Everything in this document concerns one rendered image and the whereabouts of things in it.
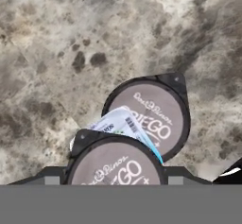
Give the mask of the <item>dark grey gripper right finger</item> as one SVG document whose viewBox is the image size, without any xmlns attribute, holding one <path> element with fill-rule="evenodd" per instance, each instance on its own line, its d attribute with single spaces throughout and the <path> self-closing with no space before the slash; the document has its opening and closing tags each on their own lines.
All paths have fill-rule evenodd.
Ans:
<svg viewBox="0 0 242 224">
<path fill-rule="evenodd" d="M 164 179 L 168 185 L 212 184 L 210 181 L 194 176 L 183 166 L 165 167 Z"/>
</svg>

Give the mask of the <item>white blue yogurt container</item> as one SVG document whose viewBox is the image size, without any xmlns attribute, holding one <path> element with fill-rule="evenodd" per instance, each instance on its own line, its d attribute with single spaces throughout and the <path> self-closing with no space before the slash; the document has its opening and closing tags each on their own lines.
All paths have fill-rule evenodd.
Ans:
<svg viewBox="0 0 242 224">
<path fill-rule="evenodd" d="M 151 142 L 141 125 L 137 122 L 131 111 L 126 107 L 119 107 L 105 114 L 99 121 L 81 129 L 70 143 L 70 157 L 77 157 L 85 148 L 86 138 L 81 138 L 84 133 L 93 134 L 95 140 L 110 140 L 113 138 L 121 144 L 121 140 L 127 140 L 129 144 L 138 144 L 150 160 L 157 166 L 163 165 L 163 159 Z"/>
</svg>

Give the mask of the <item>black white object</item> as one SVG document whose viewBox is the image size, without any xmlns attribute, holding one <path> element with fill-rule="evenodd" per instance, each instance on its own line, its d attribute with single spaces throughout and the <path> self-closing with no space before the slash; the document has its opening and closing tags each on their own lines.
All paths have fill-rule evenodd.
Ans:
<svg viewBox="0 0 242 224">
<path fill-rule="evenodd" d="M 220 174 L 214 184 L 242 184 L 242 158 Z"/>
</svg>

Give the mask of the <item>black yogurt cup grey lid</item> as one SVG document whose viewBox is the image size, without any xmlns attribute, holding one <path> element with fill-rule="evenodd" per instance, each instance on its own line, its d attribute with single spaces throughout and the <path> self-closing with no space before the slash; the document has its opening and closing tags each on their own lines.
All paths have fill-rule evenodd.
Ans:
<svg viewBox="0 0 242 224">
<path fill-rule="evenodd" d="M 166 73 L 132 78 L 117 86 L 107 97 L 102 115 L 127 107 L 167 162 L 185 145 L 191 116 L 185 77 Z"/>
<path fill-rule="evenodd" d="M 66 167 L 66 184 L 162 185 L 164 169 L 148 146 L 128 136 L 81 129 Z"/>
</svg>

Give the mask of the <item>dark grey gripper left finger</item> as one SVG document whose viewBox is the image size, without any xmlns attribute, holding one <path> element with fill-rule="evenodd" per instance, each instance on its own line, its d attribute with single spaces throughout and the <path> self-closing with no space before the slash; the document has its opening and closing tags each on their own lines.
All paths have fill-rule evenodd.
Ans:
<svg viewBox="0 0 242 224">
<path fill-rule="evenodd" d="M 37 185 L 62 185 L 65 179 L 64 166 L 47 166 L 35 176 L 12 182 L 11 185 L 37 184 Z"/>
</svg>

